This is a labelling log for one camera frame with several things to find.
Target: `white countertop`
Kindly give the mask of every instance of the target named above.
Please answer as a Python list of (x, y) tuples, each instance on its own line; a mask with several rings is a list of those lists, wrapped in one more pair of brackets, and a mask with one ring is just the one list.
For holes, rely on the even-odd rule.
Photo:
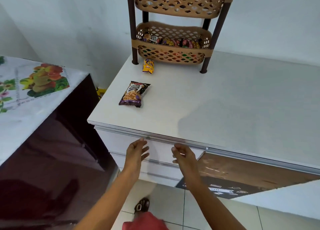
[(33, 68), (40, 64), (40, 62), (31, 60), (5, 57), (5, 63), (0, 65), (0, 81), (15, 78), (16, 85), (19, 86), (16, 91), (9, 91), (8, 96), (12, 100), (5, 105), (10, 109), (5, 113), (0, 113), (0, 165), (20, 147), (88, 74), (76, 69), (63, 68), (61, 75), (68, 79), (69, 88), (38, 98), (28, 97), (27, 91), (22, 91), (23, 85), (19, 84), (19, 80), (31, 74)]
[[(88, 121), (320, 168), (320, 67), (215, 51), (199, 66), (129, 57)], [(119, 106), (130, 81), (150, 83), (142, 107)]]

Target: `yellow snack packet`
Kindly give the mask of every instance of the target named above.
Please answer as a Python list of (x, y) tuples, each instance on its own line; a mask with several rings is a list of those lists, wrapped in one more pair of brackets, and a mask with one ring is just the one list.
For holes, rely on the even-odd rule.
[(145, 59), (143, 61), (143, 66), (142, 66), (142, 72), (149, 72), (150, 74), (153, 73), (153, 68), (155, 63), (151, 59)]

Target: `sandal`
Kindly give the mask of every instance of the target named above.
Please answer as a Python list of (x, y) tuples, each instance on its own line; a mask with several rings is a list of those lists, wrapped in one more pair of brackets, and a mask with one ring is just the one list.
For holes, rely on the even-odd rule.
[(142, 198), (138, 204), (134, 207), (134, 213), (136, 212), (147, 212), (149, 210), (150, 201), (148, 198)]

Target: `red clothing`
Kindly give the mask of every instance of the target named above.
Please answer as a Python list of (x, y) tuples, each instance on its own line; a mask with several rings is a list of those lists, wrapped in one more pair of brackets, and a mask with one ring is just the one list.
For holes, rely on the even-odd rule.
[(124, 222), (122, 230), (169, 230), (164, 221), (159, 220), (151, 212), (142, 213), (132, 222)]

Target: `white wall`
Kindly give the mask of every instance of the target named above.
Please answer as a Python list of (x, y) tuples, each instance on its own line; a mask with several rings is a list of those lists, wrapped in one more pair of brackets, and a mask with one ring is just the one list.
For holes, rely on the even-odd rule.
[(0, 4), (0, 55), (39, 60), (39, 57)]
[[(127, 0), (0, 0), (46, 62), (113, 80), (131, 52)], [(216, 50), (320, 65), (318, 0), (234, 0)], [(142, 21), (136, 10), (137, 24)], [(150, 20), (202, 25), (200, 19), (150, 14)], [(213, 32), (215, 22), (211, 23)]]

